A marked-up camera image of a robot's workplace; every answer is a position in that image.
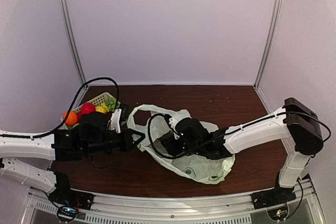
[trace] plastic basket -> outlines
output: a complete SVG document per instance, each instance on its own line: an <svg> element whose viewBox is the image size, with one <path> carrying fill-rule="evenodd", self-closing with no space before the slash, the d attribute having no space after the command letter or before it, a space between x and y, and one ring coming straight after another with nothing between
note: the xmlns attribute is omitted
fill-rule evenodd
<svg viewBox="0 0 336 224"><path fill-rule="evenodd" d="M110 97L110 98L114 98L114 99L115 99L115 97L112 96L110 93L105 92L105 93L100 94L99 96L97 96L97 97L95 97L95 98L93 98L93 99L91 99L90 101L87 101L87 102L92 103L94 106L99 106L99 105L101 105L103 102L105 102L106 99L107 99L108 97ZM83 105L81 105L81 106L79 106L79 107L77 107L77 108L75 108L75 109L72 109L72 111L78 113L78 112L80 111L80 109L82 108L82 106L83 106ZM72 128L71 126L68 126L68 125L66 125L66 124L63 124L62 127L61 127L61 129L63 129L63 130L71 129L71 128Z"/></svg>

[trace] yellow fruit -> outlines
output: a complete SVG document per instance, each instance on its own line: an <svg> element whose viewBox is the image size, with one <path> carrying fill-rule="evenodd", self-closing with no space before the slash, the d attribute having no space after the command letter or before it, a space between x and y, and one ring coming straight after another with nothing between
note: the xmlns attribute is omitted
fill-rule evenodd
<svg viewBox="0 0 336 224"><path fill-rule="evenodd" d="M106 110L106 112L110 111L109 108L107 107L106 103L103 102L100 106L102 106Z"/></svg>
<svg viewBox="0 0 336 224"><path fill-rule="evenodd" d="M102 107L102 106L97 106L97 107L96 107L96 111L97 111L97 112L100 112L100 113L103 113L103 114L106 113L106 110L105 110L104 107Z"/></svg>

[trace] red fruit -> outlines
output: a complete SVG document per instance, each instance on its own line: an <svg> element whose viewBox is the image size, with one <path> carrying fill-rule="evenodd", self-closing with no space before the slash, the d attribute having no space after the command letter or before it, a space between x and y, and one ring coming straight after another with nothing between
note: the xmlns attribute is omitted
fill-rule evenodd
<svg viewBox="0 0 336 224"><path fill-rule="evenodd" d="M82 117L82 112L79 111L79 112L77 113L77 116L78 116L78 122L80 122L80 118Z"/></svg>
<svg viewBox="0 0 336 224"><path fill-rule="evenodd" d="M80 110L81 115L89 114L94 111L96 111L96 107L92 103L89 103L89 102L84 103Z"/></svg>

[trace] metal corner post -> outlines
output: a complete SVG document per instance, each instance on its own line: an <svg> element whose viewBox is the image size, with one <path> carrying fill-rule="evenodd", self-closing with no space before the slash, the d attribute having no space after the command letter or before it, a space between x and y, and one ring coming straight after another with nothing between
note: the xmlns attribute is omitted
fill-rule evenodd
<svg viewBox="0 0 336 224"><path fill-rule="evenodd" d="M72 58L74 60L75 67L76 67L77 74L79 76L80 82L81 82L81 84L84 84L86 82L86 80L85 80L82 65L80 63L78 50L77 50L77 47L76 47L74 32L72 31L67 0L60 0L60 3L61 3L62 15L63 15L63 20L64 20L64 24L65 24L65 29L66 29L66 33L67 33L67 37L68 37L68 41L69 41L69 46L70 46Z"/></svg>
<svg viewBox="0 0 336 224"><path fill-rule="evenodd" d="M262 57L262 60L261 60L261 63L260 63L257 79L256 79L256 82L254 84L255 89L259 88L262 76L263 76L264 71L265 71L267 60L268 60L268 57L270 55L272 43L273 43L274 36L275 36L275 29L276 29L276 26L277 26L278 20L279 20L282 1L283 0L274 0L273 13L272 13L271 23L270 23L270 27L269 27L269 31L268 31L268 35L267 35L267 39L266 39L264 53L262 55L263 57Z"/></svg>

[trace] brown wooden table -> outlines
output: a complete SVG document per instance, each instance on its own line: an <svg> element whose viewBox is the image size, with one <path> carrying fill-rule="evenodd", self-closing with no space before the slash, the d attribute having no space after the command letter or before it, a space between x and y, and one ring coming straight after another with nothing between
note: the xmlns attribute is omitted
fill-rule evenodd
<svg viewBox="0 0 336 224"><path fill-rule="evenodd" d="M103 92L115 95L111 86L90 87L83 102ZM130 107L140 104L180 110L188 109L192 117L212 122L219 128L259 118L266 111L252 87L245 86L121 86L120 100ZM149 112L136 115L145 125ZM244 150L236 155L232 171L218 185L204 185L165 169L149 154L133 150L115 152L107 169L96 169L90 159L54 162L52 170L66 173L75 189L104 194L139 197L193 197L242 193L274 186L276 174L286 160L280 140ZM97 155L97 165L110 160Z"/></svg>

